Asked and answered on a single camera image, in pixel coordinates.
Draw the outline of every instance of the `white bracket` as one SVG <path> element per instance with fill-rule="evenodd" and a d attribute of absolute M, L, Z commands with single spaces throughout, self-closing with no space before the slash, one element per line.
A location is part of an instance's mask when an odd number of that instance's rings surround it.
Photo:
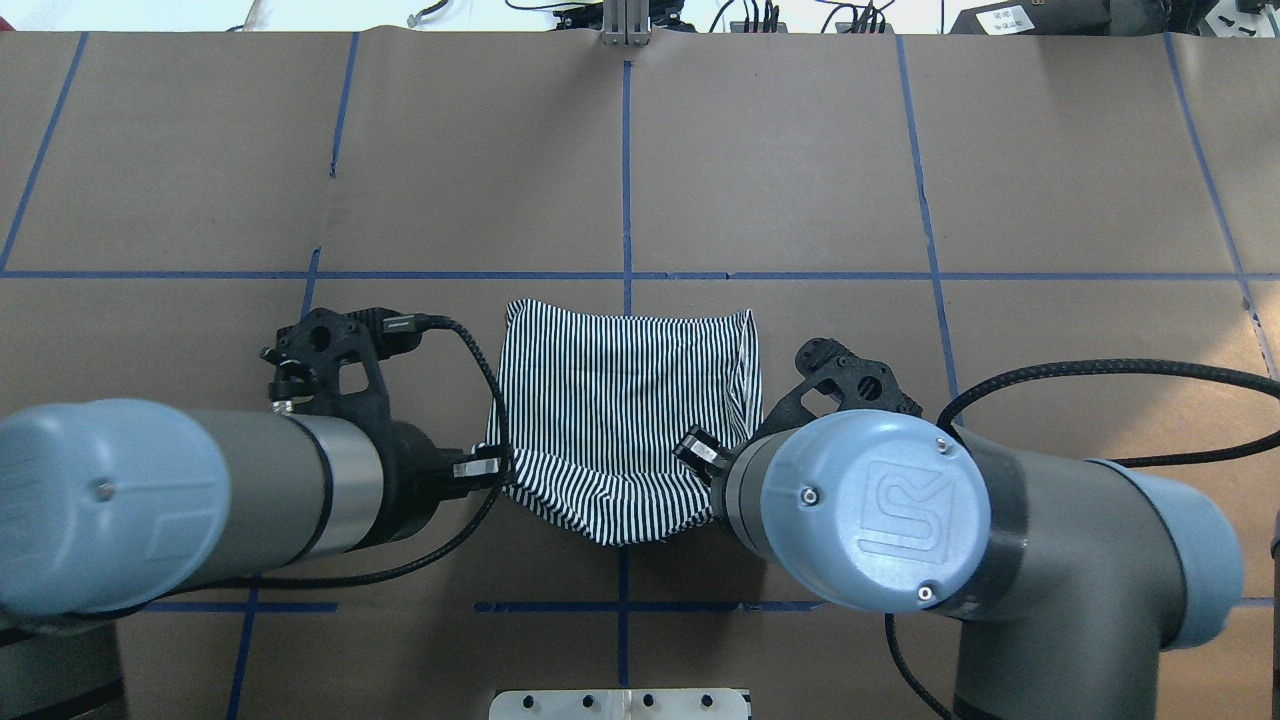
<path fill-rule="evenodd" d="M 507 691 L 489 720 L 750 720 L 750 697 L 730 688 Z"/>
<path fill-rule="evenodd" d="M 649 0 L 604 0 L 605 45 L 649 45 Z"/>

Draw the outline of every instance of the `striped cloth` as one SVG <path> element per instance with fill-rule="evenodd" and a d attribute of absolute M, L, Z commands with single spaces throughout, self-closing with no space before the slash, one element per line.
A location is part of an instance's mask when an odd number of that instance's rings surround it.
<path fill-rule="evenodd" d="M 499 378 L 516 456 L 508 495 L 600 544 L 708 523 L 707 487 L 672 447 L 691 424 L 727 447 L 760 424 L 750 310 L 617 318 L 518 300 L 507 309 Z"/>

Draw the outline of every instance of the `white sticker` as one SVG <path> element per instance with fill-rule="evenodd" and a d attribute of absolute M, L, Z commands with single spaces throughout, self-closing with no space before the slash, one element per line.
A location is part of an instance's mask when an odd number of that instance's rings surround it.
<path fill-rule="evenodd" d="M 1021 5 L 987 10 L 974 17 L 982 23 L 982 29 L 987 31 L 987 35 L 1014 35 L 1015 32 L 1036 29 L 1036 24 L 1027 17 L 1027 10 Z"/>

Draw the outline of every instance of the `light blue plastic cap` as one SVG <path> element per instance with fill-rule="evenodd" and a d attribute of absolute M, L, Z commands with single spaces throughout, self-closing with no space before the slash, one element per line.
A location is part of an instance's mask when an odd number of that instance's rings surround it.
<path fill-rule="evenodd" d="M 1187 610 L 1178 637 L 1165 650 L 1197 647 L 1216 638 L 1244 594 L 1244 553 L 1226 515 L 1190 486 L 1106 460 L 1092 462 L 1111 468 L 1137 486 L 1174 541 L 1187 580 Z"/>
<path fill-rule="evenodd" d="M 788 573 L 873 612 L 942 602 L 973 575 L 991 534 L 987 486 L 965 448 L 932 423 L 881 410 L 796 430 L 765 473 L 760 505 Z"/>
<path fill-rule="evenodd" d="M 186 580 L 227 524 L 209 433 L 142 400 L 42 405 L 0 423 L 0 606 L 108 612 Z"/>

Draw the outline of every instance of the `universal robots logo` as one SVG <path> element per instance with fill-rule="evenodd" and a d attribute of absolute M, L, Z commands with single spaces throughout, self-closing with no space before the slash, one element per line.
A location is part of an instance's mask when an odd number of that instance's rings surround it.
<path fill-rule="evenodd" d="M 863 552 L 941 564 L 947 559 L 955 483 L 934 470 L 893 462 L 868 466 Z"/>

